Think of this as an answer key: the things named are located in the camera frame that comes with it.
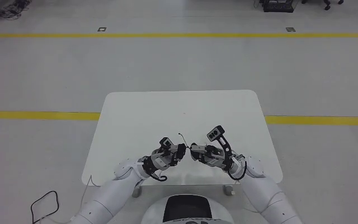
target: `table top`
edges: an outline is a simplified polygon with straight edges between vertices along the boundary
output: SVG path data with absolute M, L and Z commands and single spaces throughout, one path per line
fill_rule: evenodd
M 149 156 L 168 137 L 174 144 L 211 144 L 206 134 L 217 125 L 238 154 L 261 160 L 277 183 L 282 170 L 257 95 L 251 90 L 113 92 L 108 94 L 82 174 L 95 184 L 114 177 L 116 164 Z M 165 182 L 149 178 L 143 185 L 233 184 L 221 169 L 192 160 L 189 150 L 176 167 L 162 172 Z

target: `table leg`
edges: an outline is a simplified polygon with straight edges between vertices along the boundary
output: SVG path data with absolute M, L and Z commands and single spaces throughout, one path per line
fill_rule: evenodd
M 133 193 L 132 193 L 132 197 L 137 198 L 141 194 L 142 194 L 142 186 L 138 186 L 138 187 L 134 188 Z
M 234 187 L 232 185 L 223 185 L 223 191 L 227 196 L 235 195 Z
M 331 2 L 329 0 L 323 0 L 323 2 L 328 6 L 331 4 Z

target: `equipment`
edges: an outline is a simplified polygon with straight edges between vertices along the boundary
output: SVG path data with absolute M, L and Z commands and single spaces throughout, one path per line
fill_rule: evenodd
M 260 0 L 264 12 L 293 12 L 294 0 Z
M 174 145 L 169 138 L 160 141 L 161 147 L 151 156 L 137 161 L 127 160 L 119 163 L 113 180 L 99 188 L 93 198 L 76 214 L 71 224 L 106 224 L 122 209 L 133 190 L 150 176 L 165 181 L 155 174 L 157 170 L 166 170 L 176 166 L 184 157 L 186 148 L 190 148 L 194 160 L 208 166 L 219 167 L 233 180 L 241 183 L 249 201 L 270 224 L 302 224 L 302 221 L 290 205 L 286 195 L 277 184 L 265 175 L 260 160 L 245 158 L 234 152 L 224 138 L 224 129 L 215 127 L 207 137 L 218 141 L 222 148 L 184 144 Z M 199 195 L 173 195 L 154 203 L 145 213 L 142 224 L 159 223 L 187 224 L 229 224 L 233 219 L 219 203 Z
M 28 10 L 32 0 L 15 0 L 12 4 L 0 9 L 0 17 L 7 20 L 16 20 L 21 17 L 21 12 Z
M 308 0 L 302 0 L 302 4 L 306 4 Z M 323 0 L 323 2 L 326 4 L 326 7 L 324 8 L 324 10 L 329 10 L 331 8 L 330 4 L 331 2 L 329 0 Z M 343 4 L 344 0 L 339 0 L 338 4 Z

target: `gray floor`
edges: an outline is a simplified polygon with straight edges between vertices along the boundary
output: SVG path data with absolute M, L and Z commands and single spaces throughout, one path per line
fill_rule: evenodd
M 2 33 L 358 32 L 358 3 L 263 13 L 249 0 L 38 0 Z M 115 91 L 251 89 L 265 115 L 358 116 L 357 39 L 0 39 L 0 110 L 94 111 Z M 96 122 L 0 120 L 0 223 L 29 223 L 49 190 L 56 220 L 78 209 Z M 356 223 L 358 127 L 269 125 L 286 191 L 305 223 Z M 236 223 L 265 223 L 236 186 L 144 187 L 111 223 L 138 223 L 156 200 L 197 193 Z M 88 191 L 88 198 L 95 189 Z M 54 208 L 53 199 L 36 214 Z

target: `black cable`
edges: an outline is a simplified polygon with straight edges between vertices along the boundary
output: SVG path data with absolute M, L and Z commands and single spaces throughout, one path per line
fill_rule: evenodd
M 41 220 L 41 218 L 39 218 L 38 220 L 34 221 L 34 211 L 32 210 L 32 206 L 33 206 L 36 202 L 38 202 L 39 200 L 43 199 L 44 197 L 46 197 L 48 194 L 50 194 L 50 193 L 52 193 L 52 192 L 55 193 L 55 195 L 56 195 L 57 209 L 56 209 L 54 212 L 51 212 L 51 213 L 47 214 L 46 216 L 43 216 L 42 218 L 47 217 L 47 216 L 51 216 L 52 214 L 54 214 L 54 213 L 56 213 L 56 212 L 58 211 L 58 209 L 59 209 L 59 207 L 60 207 L 60 204 L 58 203 L 58 194 L 57 194 L 57 192 L 54 191 L 54 190 L 52 190 L 52 191 L 50 191 L 50 192 L 47 192 L 44 196 L 42 196 L 41 198 L 39 198 L 39 199 L 37 199 L 35 202 L 33 202 L 33 204 L 32 204 L 31 207 L 30 207 L 30 209 L 31 209 L 31 215 L 32 215 L 32 224 L 35 224 L 35 223 L 37 223 L 37 222 L 39 222 L 39 221 Z
M 246 161 L 245 161 L 244 173 L 243 173 L 239 178 L 234 178 L 234 177 L 231 175 L 230 171 L 228 171 L 228 174 L 229 174 L 229 176 L 230 176 L 231 179 L 236 180 L 236 181 L 239 181 L 239 180 L 241 180 L 241 179 L 244 178 L 244 176 L 245 176 L 245 174 L 246 174 L 246 170 L 247 170 L 247 163 L 246 163 Z
M 254 8 L 258 8 L 258 6 L 260 5 L 260 0 L 258 0 L 257 6 L 255 6 L 255 2 L 256 2 L 256 1 L 253 2 L 253 7 L 254 7 Z
M 181 134 L 181 133 L 178 133 L 179 135 L 181 135 L 181 137 L 183 138 L 183 140 L 184 140 L 184 142 L 185 142 L 185 146 L 186 146 L 186 148 L 189 148 L 189 146 L 188 146 L 188 144 L 186 143 L 186 141 L 185 141 L 185 138 L 184 138 L 184 136 Z
M 164 181 L 168 180 L 168 177 L 167 177 L 167 176 L 161 176 L 162 179 L 160 179 L 160 178 L 157 178 L 157 177 L 153 176 L 152 174 L 148 174 L 148 175 L 149 175 L 151 178 L 153 178 L 154 180 L 158 180 L 158 181 L 160 181 L 160 182 L 164 182 Z

